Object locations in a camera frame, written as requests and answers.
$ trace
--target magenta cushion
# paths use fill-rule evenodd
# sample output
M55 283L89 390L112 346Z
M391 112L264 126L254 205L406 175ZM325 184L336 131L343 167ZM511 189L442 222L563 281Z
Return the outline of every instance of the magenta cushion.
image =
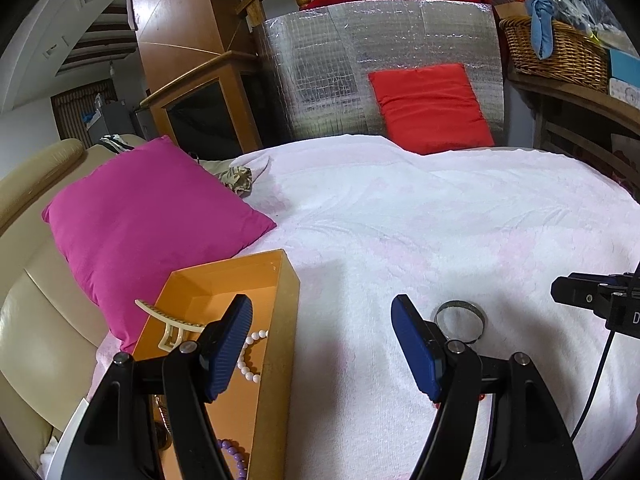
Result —
M122 349L132 351L173 270L231 258L276 224L168 137L117 155L42 212L56 245Z

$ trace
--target patterned fabric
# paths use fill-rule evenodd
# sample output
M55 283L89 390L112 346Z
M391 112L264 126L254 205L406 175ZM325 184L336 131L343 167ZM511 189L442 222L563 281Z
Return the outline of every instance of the patterned fabric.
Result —
M98 140L98 144L113 153L128 152L134 149L134 146L127 144L119 135L102 136ZM198 164L216 177L225 187L228 187L238 196L246 195L251 192L253 184L251 170L245 166L230 168L228 166L230 162L230 160L198 160Z

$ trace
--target wicker basket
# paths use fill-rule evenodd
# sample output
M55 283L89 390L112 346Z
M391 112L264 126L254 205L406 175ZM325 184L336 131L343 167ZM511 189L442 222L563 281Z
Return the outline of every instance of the wicker basket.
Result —
M570 25L553 20L552 27L553 54L547 59L538 59L531 47L530 17L516 16L500 22L516 70L607 93L609 60L605 49Z

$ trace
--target blue box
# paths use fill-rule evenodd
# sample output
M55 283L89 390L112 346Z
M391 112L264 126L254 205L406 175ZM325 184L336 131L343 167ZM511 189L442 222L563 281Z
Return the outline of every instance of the blue box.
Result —
M611 54L611 76L640 87L640 59L614 48L609 52Z

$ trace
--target white bead bracelet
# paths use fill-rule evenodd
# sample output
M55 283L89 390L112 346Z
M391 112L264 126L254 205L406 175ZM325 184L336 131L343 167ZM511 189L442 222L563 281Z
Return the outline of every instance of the white bead bracelet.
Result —
M254 383L260 382L260 374L254 374L251 369L244 362L244 351L249 348L250 345L254 344L256 341L260 341L260 339L267 339L269 335L268 330L260 330L260 332L252 332L247 336L244 340L244 344L242 345L242 350L240 351L240 357L238 358L238 369L241 371L242 375L247 381L253 381Z

